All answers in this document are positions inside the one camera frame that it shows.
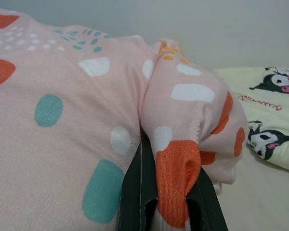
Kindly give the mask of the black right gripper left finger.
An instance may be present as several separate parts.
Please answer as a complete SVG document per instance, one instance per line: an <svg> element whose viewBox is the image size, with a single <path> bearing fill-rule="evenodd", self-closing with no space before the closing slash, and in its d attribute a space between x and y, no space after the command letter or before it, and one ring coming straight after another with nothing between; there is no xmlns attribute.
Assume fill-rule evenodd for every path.
<svg viewBox="0 0 289 231"><path fill-rule="evenodd" d="M117 231L149 231L157 200L155 161L144 136L123 179Z"/></svg>

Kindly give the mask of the cream Kuromi print blanket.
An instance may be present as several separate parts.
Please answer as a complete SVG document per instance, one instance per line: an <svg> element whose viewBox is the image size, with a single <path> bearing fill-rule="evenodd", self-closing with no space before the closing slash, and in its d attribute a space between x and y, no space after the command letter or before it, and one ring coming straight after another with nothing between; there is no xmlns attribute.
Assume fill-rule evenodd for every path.
<svg viewBox="0 0 289 231"><path fill-rule="evenodd" d="M289 170L289 66L215 69L240 101L247 144L261 159Z"/></svg>

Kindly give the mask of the pink spotted pillow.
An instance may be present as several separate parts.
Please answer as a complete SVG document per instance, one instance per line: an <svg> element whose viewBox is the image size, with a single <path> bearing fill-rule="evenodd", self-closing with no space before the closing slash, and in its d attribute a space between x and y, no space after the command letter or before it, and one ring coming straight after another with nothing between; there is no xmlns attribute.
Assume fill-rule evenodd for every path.
<svg viewBox="0 0 289 231"><path fill-rule="evenodd" d="M235 180L240 103L179 44L49 27L0 9L0 231L115 231L123 178L145 133L157 171L155 231L190 231L204 168Z"/></svg>

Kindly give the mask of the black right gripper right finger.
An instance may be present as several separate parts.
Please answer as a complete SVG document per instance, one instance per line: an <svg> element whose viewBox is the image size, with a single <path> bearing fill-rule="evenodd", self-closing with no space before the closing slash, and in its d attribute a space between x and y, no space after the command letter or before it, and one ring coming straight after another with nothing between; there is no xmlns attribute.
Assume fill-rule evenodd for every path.
<svg viewBox="0 0 289 231"><path fill-rule="evenodd" d="M229 231L214 186L203 168L186 202L191 231Z"/></svg>

